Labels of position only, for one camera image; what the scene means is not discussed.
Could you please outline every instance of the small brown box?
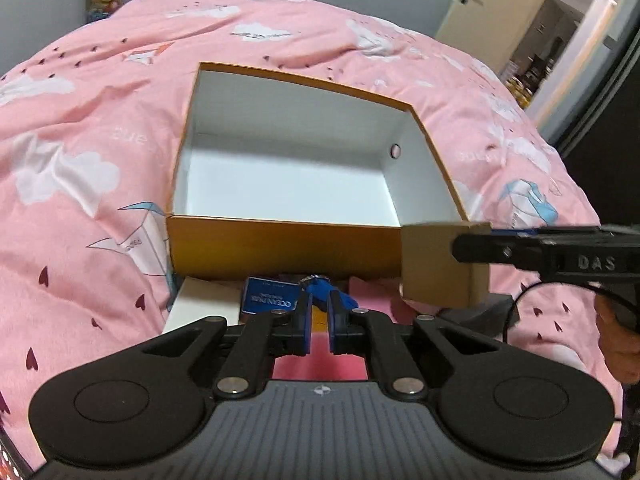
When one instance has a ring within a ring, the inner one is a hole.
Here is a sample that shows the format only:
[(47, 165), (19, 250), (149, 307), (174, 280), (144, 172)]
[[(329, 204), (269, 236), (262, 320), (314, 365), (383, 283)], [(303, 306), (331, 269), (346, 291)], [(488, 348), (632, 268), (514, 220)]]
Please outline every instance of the small brown box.
[(283, 72), (202, 64), (168, 221), (179, 274), (394, 278), (404, 296), (465, 308), (488, 266), (450, 256), (474, 229), (412, 107)]

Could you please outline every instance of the door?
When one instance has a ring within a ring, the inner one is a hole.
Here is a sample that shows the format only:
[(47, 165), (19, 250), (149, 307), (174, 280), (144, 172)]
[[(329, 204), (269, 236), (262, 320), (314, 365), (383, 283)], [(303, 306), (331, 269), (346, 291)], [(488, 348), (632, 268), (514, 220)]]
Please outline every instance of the door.
[(436, 40), (501, 72), (544, 0), (453, 0)]

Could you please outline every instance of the pink bedding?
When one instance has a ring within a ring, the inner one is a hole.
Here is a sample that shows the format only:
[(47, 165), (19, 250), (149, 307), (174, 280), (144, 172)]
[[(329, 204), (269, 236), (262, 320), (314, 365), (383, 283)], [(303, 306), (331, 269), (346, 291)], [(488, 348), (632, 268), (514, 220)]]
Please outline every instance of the pink bedding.
[[(31, 466), (43, 460), (27, 422), (34, 391), (162, 329), (169, 282), (155, 205), (166, 203), (194, 75), (206, 60), (410, 102), (473, 219), (598, 221), (555, 150), (467, 54), (306, 0), (134, 0), (0, 80), (0, 420)], [(495, 267), (492, 289), (516, 294), (535, 279)], [(550, 286), (520, 315), (511, 342), (594, 375), (620, 411), (590, 294)], [(614, 430), (606, 450), (616, 440)]]

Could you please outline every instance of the bed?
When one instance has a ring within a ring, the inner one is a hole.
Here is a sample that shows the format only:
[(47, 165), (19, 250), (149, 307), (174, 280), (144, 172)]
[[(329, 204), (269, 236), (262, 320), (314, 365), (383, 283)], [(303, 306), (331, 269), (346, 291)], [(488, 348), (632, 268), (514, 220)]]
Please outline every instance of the bed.
[[(167, 257), (122, 241), (136, 230), (161, 232), (202, 61), (300, 73), (411, 103), (473, 220), (598, 222), (556, 151), (467, 54), (310, 0), (133, 0), (0, 80), (0, 420), (33, 468), (44, 460), (27, 420), (36, 389), (164, 326)], [(156, 241), (150, 246), (162, 246)], [(516, 294), (535, 280), (496, 266), (491, 287)], [(523, 301), (520, 317), (510, 342), (594, 375), (620, 415), (622, 389), (598, 349), (591, 294), (548, 286)], [(614, 427), (604, 451), (617, 439)], [(0, 472), (18, 480), (2, 453)]]

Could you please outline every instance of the orange box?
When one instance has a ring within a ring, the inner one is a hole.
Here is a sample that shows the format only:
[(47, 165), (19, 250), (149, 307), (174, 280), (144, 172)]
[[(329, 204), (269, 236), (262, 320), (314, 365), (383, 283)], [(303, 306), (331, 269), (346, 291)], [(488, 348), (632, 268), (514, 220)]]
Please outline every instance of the orange box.
[(468, 222), (409, 104), (333, 82), (203, 63), (167, 220), (179, 274), (402, 276), (408, 299), (473, 306), (488, 266), (450, 256)]

